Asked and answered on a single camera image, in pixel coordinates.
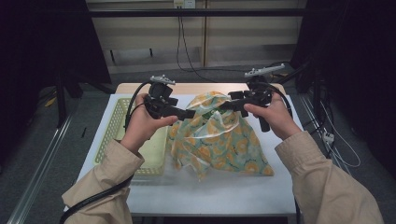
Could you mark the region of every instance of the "white table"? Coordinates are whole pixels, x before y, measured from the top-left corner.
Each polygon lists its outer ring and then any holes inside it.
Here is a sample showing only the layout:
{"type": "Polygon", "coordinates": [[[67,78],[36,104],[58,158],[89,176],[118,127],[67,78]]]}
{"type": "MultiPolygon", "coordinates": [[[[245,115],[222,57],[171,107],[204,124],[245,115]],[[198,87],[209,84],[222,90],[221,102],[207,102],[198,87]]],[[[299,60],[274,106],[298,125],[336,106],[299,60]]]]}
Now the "white table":
{"type": "MultiPolygon", "coordinates": [[[[176,93],[172,94],[172,97],[179,100],[177,104],[179,108],[185,108],[195,94],[199,93],[198,91],[224,90],[222,92],[226,94],[230,88],[232,91],[247,89],[245,84],[224,83],[215,84],[215,86],[212,84],[182,84],[171,86],[176,93]]],[[[121,91],[118,90],[118,92],[125,92],[123,88],[133,92],[135,87],[138,86],[138,84],[126,85],[128,88],[120,86],[121,91]]],[[[116,93],[110,97],[78,179],[93,167],[93,157],[100,144],[101,135],[106,128],[115,102],[121,96],[125,96],[125,94],[116,93]]],[[[301,127],[294,107],[292,110],[294,120],[301,127]]],[[[249,115],[246,119],[261,141],[263,153],[275,171],[274,176],[242,175],[210,169],[206,177],[199,181],[191,167],[183,167],[181,170],[175,169],[167,152],[162,176],[136,175],[134,177],[131,183],[131,193],[127,200],[134,216],[281,217],[295,214],[290,174],[274,150],[281,140],[273,132],[262,133],[259,120],[252,115],[249,115]]]]}

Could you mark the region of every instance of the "beige sleeve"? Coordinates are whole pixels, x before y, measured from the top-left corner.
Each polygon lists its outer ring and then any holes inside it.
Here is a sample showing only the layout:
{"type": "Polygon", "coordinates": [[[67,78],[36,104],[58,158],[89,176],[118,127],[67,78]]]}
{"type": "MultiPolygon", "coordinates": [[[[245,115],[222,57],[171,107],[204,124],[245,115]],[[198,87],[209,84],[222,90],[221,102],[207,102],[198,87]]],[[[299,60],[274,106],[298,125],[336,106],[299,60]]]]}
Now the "beige sleeve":
{"type": "Polygon", "coordinates": [[[291,174],[305,224],[384,222],[373,195],[327,160],[307,132],[286,139],[276,152],[291,174]]]}
{"type": "MultiPolygon", "coordinates": [[[[112,140],[105,152],[101,164],[96,165],[84,175],[62,197],[64,204],[73,206],[92,195],[121,183],[130,177],[142,165],[144,159],[112,140]]],[[[66,223],[132,223],[131,213],[126,199],[129,188],[91,203],[69,219],[66,223]]]]}

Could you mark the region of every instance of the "patterned bag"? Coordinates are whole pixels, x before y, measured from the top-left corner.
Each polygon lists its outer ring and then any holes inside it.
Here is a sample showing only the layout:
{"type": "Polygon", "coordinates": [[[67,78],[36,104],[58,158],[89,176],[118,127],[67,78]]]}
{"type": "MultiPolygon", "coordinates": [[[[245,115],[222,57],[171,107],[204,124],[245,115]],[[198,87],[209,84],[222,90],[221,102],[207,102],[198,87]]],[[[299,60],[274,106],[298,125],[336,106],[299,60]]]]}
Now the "patterned bag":
{"type": "Polygon", "coordinates": [[[187,106],[196,111],[194,118],[170,128],[167,147],[176,168],[191,165],[199,179],[209,167],[274,175],[248,122],[238,112],[219,109],[226,100],[229,96],[216,91],[200,94],[187,106]]]}

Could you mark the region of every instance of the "black horizontal bar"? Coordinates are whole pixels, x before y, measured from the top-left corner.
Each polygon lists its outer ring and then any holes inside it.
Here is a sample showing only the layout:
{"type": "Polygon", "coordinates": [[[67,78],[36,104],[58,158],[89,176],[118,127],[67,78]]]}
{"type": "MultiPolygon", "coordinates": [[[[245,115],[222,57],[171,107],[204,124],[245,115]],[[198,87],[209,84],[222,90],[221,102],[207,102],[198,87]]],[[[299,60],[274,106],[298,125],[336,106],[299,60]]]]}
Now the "black horizontal bar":
{"type": "Polygon", "coordinates": [[[331,9],[305,8],[189,8],[189,9],[93,9],[88,12],[44,11],[52,16],[91,16],[93,18],[109,17],[303,17],[308,15],[326,16],[333,13],[331,9]]]}

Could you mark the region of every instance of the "person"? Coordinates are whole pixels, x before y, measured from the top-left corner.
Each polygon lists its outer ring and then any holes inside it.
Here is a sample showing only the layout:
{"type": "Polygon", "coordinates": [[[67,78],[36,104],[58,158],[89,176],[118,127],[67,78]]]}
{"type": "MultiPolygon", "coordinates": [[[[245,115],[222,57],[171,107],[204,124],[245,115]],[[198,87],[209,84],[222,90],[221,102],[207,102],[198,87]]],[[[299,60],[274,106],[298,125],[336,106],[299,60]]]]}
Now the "person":
{"type": "MultiPolygon", "coordinates": [[[[135,104],[141,105],[144,96],[139,94],[135,104]]],[[[273,94],[266,108],[245,105],[245,109],[255,117],[265,118],[275,135],[283,140],[276,152],[291,174],[293,194],[304,223],[383,223],[373,195],[323,156],[309,133],[293,121],[278,94],[273,94]]],[[[127,179],[144,162],[138,152],[144,142],[157,129],[176,121],[175,116],[153,119],[143,105],[139,106],[123,138],[109,143],[103,162],[63,195],[64,203],[73,206],[127,179]]],[[[89,204],[66,223],[132,223],[126,204],[128,194],[129,188],[124,188],[89,204]]]]}

